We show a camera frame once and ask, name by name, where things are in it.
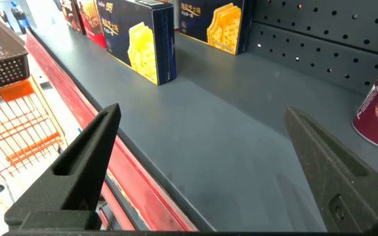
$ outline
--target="shelf surface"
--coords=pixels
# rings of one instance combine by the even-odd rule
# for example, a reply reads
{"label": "shelf surface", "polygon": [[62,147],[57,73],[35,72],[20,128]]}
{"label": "shelf surface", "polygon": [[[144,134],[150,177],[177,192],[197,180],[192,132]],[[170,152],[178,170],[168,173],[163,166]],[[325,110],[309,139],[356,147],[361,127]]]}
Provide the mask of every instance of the shelf surface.
{"label": "shelf surface", "polygon": [[201,230],[326,230],[285,131],[287,106],[378,171],[378,147],[351,125],[360,94],[178,33],[178,77],[158,87],[64,26],[33,33],[96,109],[119,103],[119,137]]}

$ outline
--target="red shelf edge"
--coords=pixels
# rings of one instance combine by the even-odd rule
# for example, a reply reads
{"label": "red shelf edge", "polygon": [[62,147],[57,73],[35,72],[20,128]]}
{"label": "red shelf edge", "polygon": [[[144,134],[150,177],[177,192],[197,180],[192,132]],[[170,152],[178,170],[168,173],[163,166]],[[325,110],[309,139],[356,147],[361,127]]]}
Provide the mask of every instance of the red shelf edge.
{"label": "red shelf edge", "polygon": [[[30,32],[27,32],[26,47],[78,123],[81,127],[86,127],[98,113],[97,110]],[[124,197],[129,200],[151,230],[198,230],[164,189],[142,167],[119,137],[116,137],[108,170],[117,181]],[[102,194],[114,212],[115,217],[124,227],[123,224],[127,224],[126,220],[123,219],[124,211],[115,200],[106,183],[103,185]]]}

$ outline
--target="shopping cart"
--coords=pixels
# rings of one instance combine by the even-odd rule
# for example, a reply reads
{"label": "shopping cart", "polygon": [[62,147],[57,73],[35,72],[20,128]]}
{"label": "shopping cart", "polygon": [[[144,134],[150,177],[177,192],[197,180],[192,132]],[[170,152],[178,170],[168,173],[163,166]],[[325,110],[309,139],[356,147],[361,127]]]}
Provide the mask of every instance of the shopping cart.
{"label": "shopping cart", "polygon": [[53,161],[64,144],[64,131],[33,78],[0,88],[0,182]]}

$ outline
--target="box label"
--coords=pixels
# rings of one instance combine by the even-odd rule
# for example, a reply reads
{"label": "box label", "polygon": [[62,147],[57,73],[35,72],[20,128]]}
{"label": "box label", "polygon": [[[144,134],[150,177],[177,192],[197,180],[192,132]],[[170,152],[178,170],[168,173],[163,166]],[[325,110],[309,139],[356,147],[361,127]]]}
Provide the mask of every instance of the box label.
{"label": "box label", "polygon": [[180,32],[237,54],[244,0],[182,0]]}

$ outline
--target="metal wire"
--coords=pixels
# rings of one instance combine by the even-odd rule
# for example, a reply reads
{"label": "metal wire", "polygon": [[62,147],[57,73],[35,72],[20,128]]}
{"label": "metal wire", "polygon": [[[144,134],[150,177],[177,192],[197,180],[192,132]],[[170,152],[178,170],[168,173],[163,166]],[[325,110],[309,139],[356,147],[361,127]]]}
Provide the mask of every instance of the metal wire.
{"label": "metal wire", "polygon": [[57,129],[36,92],[13,101],[0,95],[0,181],[57,155],[64,143],[63,131]]}

